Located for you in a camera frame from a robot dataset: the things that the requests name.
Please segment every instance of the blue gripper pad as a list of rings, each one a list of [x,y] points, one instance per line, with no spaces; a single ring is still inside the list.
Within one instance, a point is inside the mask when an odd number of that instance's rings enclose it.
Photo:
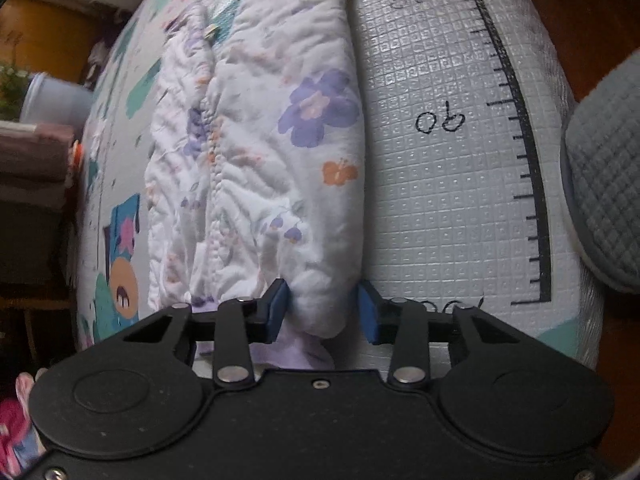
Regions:
[[[376,305],[367,293],[367,289],[358,285],[358,310],[360,311],[360,327],[367,341],[379,344],[378,316]]]
[[[284,315],[287,313],[289,307],[290,296],[289,285],[283,280],[273,300],[271,300],[269,319],[267,321],[267,343],[273,343],[278,337]]]

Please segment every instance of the metal rivet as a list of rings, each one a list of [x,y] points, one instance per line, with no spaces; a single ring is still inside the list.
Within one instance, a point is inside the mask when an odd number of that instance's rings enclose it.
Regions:
[[[396,381],[404,384],[419,383],[427,376],[424,370],[415,366],[403,366],[394,372]]]
[[[249,376],[249,370],[243,366],[225,366],[218,370],[218,378],[223,383],[239,383]]]
[[[317,381],[313,381],[312,385],[316,390],[326,390],[329,386],[331,386],[331,383],[329,381],[325,381],[324,379],[318,379]]]
[[[44,480],[66,480],[66,473],[59,467],[52,467],[44,473]]]
[[[218,32],[219,27],[217,25],[209,25],[209,27],[204,29],[204,37],[206,40],[212,40],[215,38],[216,33]]]
[[[578,472],[574,480],[596,480],[596,473],[594,473],[590,469],[583,469],[582,471]]]

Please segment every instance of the textured foam mat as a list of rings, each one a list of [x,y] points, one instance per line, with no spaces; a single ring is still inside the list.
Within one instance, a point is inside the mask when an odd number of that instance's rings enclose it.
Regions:
[[[365,276],[440,308],[484,296],[592,360],[602,299],[559,200],[572,98],[530,1],[351,0],[350,20],[368,118]],[[388,365],[364,342],[348,354],[338,365]]]

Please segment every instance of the screw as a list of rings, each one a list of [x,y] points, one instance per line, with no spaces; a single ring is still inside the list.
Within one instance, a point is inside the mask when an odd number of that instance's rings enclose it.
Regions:
[[[574,480],[596,480],[596,474],[590,469],[583,469],[578,472]]]
[[[249,370],[243,366],[225,366],[218,370],[218,378],[223,383],[239,383],[249,376]]]
[[[324,379],[318,379],[317,381],[313,381],[311,383],[316,390],[326,390],[331,383],[329,381],[325,381]]]
[[[52,467],[44,473],[44,480],[66,480],[66,473],[59,467]]]
[[[394,372],[396,381],[404,384],[419,383],[427,376],[422,368],[415,366],[403,366]]]

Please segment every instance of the stacked cloth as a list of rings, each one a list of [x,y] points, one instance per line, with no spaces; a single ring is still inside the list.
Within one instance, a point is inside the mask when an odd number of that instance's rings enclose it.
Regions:
[[[362,260],[355,67],[346,0],[196,2],[174,20],[145,173],[152,309],[282,277],[290,316],[254,362],[328,364],[319,338],[344,327]]]

